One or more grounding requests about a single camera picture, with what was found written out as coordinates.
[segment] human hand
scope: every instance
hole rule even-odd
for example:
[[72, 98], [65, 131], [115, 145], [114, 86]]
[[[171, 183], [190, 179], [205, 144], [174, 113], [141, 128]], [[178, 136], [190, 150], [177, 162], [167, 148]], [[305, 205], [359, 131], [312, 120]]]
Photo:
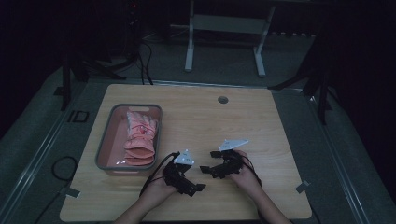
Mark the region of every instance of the human hand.
[[173, 186], [166, 185], [163, 179], [163, 169], [159, 170], [158, 174], [152, 179], [137, 200], [137, 203], [147, 212], [162, 204], [171, 194], [177, 191]]
[[228, 177], [235, 182], [238, 188], [242, 189], [250, 198], [255, 198], [256, 195], [262, 193], [262, 186], [260, 185], [257, 177], [253, 174], [253, 172], [249, 169], [250, 161], [247, 159], [248, 154], [244, 151], [236, 150], [235, 152], [239, 153], [244, 160], [244, 165], [240, 170], [239, 174], [230, 174]]

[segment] black mount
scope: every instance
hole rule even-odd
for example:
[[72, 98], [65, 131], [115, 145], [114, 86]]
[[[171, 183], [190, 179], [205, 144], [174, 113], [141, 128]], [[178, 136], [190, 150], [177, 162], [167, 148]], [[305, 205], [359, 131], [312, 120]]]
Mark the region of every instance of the black mount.
[[202, 191], [206, 187], [205, 184], [194, 185], [184, 176], [184, 173], [190, 168], [190, 165], [174, 163], [174, 160], [169, 161], [163, 169], [166, 185], [173, 186], [180, 194], [185, 193], [190, 195], [190, 197], [196, 191]]
[[219, 177], [220, 179], [222, 179], [226, 175], [239, 174], [239, 170], [244, 164], [242, 156], [239, 153], [235, 152], [233, 149], [224, 151], [212, 151], [210, 152], [210, 156], [212, 158], [224, 159], [223, 164], [211, 168], [208, 166], [200, 166], [202, 173], [211, 174], [213, 178]]

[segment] dark background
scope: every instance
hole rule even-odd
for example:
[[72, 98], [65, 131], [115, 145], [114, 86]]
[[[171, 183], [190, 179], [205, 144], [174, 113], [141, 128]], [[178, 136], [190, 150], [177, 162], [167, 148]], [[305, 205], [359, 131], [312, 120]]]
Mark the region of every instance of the dark background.
[[[197, 11], [260, 17], [258, 3], [202, 0]], [[355, 125], [389, 194], [396, 199], [395, 83], [396, 4], [381, 1], [276, 2], [270, 32], [319, 35], [326, 39], [316, 55], [332, 49], [330, 77], [342, 107]], [[27, 1], [0, 2], [0, 104], [3, 136], [49, 74], [62, 64], [62, 55], [80, 50], [95, 59], [125, 54], [120, 43], [136, 38], [125, 33], [131, 10], [164, 37], [169, 23], [188, 24], [189, 1]], [[135, 46], [129, 46], [133, 52]]]

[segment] hand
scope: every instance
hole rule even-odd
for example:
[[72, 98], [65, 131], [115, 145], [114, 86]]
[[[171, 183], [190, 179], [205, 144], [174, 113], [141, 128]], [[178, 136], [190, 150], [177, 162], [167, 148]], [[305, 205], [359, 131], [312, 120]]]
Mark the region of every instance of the hand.
[[[249, 165], [247, 159], [248, 154], [238, 150], [236, 150], [236, 152], [244, 158], [244, 163]], [[231, 180], [253, 200], [260, 214], [266, 221], [269, 223], [290, 224], [290, 221], [276, 207], [264, 190], [262, 190], [262, 186], [259, 184], [259, 181], [257, 181], [257, 177], [245, 164], [242, 166], [239, 174], [230, 174], [228, 177], [230, 177]]]
[[177, 191], [172, 186], [167, 186], [163, 178], [163, 169], [153, 177], [140, 198], [115, 220], [117, 224], [137, 224], [153, 208], [163, 203], [171, 194]]
[[[235, 152], [243, 157], [245, 164], [250, 163], [247, 159], [247, 153], [240, 150], [236, 150]], [[230, 177], [238, 188], [242, 189], [250, 198], [255, 198], [256, 195], [262, 192], [262, 186], [260, 186], [256, 176], [245, 164], [242, 166], [239, 174], [230, 174], [228, 177]]]
[[163, 203], [171, 194], [176, 192], [173, 186], [166, 185], [163, 179], [163, 169], [153, 177], [153, 181], [148, 184], [145, 191], [137, 200], [146, 209], [151, 210]]

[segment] black cable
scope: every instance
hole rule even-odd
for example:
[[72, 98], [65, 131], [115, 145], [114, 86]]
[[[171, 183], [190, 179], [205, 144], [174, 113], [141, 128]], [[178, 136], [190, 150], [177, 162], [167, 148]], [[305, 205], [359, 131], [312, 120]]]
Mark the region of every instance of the black cable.
[[150, 62], [150, 60], [151, 60], [152, 49], [151, 49], [151, 47], [150, 47], [148, 44], [146, 44], [144, 41], [142, 41], [142, 44], [145, 45], [146, 47], [148, 47], [149, 55], [148, 55], [148, 60], [147, 60], [146, 64], [144, 64], [144, 63], [143, 63], [143, 59], [142, 59], [142, 55], [141, 55], [140, 53], [138, 53], [138, 59], [139, 59], [139, 62], [140, 62], [140, 64], [141, 64], [141, 68], [140, 68], [140, 77], [141, 77], [141, 79], [142, 79], [142, 84], [143, 84], [143, 85], [145, 85], [145, 75], [146, 75], [147, 78], [148, 78], [149, 84], [150, 84], [150, 85], [153, 85], [152, 79], [151, 79], [151, 77], [150, 77], [150, 75], [149, 75], [149, 62]]
[[169, 157], [173, 156], [174, 158], [177, 157], [178, 155], [180, 155], [180, 153], [178, 152], [173, 152], [169, 155], [167, 155], [162, 161], [161, 163], [157, 166], [157, 168], [155, 169], [155, 171], [148, 177], [148, 179], [146, 180], [146, 183], [143, 185], [143, 188], [140, 190], [140, 194], [139, 197], [143, 194], [143, 192], [146, 190], [147, 186], [152, 182], [155, 181], [157, 179], [163, 178], [165, 176], [161, 176], [159, 178], [155, 178], [152, 179], [157, 173], [158, 171], [161, 169], [161, 167], [163, 166], [163, 164], [169, 159]]
[[[63, 160], [71, 160], [71, 161], [74, 163], [73, 172], [72, 172], [72, 174], [71, 174], [69, 177], [67, 177], [67, 178], [61, 177], [61, 176], [57, 175], [56, 172], [55, 172], [56, 165], [57, 165], [60, 161], [63, 161]], [[76, 159], [74, 159], [73, 157], [70, 157], [70, 156], [65, 156], [65, 157], [61, 157], [59, 160], [57, 160], [55, 163], [52, 164], [52, 166], [51, 166], [51, 172], [52, 172], [52, 175], [53, 175], [55, 178], [57, 178], [57, 179], [59, 179], [59, 180], [62, 180], [62, 181], [67, 181], [67, 182], [64, 184], [64, 188], [68, 188], [69, 185], [71, 184], [72, 180], [73, 180], [73, 177], [74, 177], [75, 173], [76, 173], [77, 167], [78, 167], [78, 162], [77, 162]], [[47, 210], [50, 208], [50, 206], [55, 202], [55, 200], [56, 200], [59, 196], [61, 196], [61, 192], [58, 191], [58, 192], [53, 196], [53, 198], [49, 201], [49, 203], [47, 203], [46, 207], [41, 211], [40, 215], [39, 215], [39, 216], [37, 217], [37, 219], [35, 220], [35, 224], [38, 223], [38, 221], [44, 216], [44, 214], [47, 212]]]
[[257, 179], [257, 182], [259, 182], [259, 184], [260, 184], [260, 186], [261, 186], [261, 185], [262, 185], [262, 181], [259, 179], [259, 176], [256, 174], [256, 172], [254, 171], [254, 169], [253, 169], [252, 167], [250, 167], [247, 163], [244, 162], [244, 164], [245, 164], [245, 166], [251, 171], [251, 173], [254, 174], [254, 176], [255, 176], [256, 179]]
[[253, 170], [254, 170], [254, 166], [253, 166], [253, 163], [251, 162], [251, 160], [250, 160], [248, 157], [246, 157], [246, 156], [242, 156], [242, 155], [241, 155], [241, 157], [247, 159], [248, 162], [250, 163], [251, 168], [253, 168]]

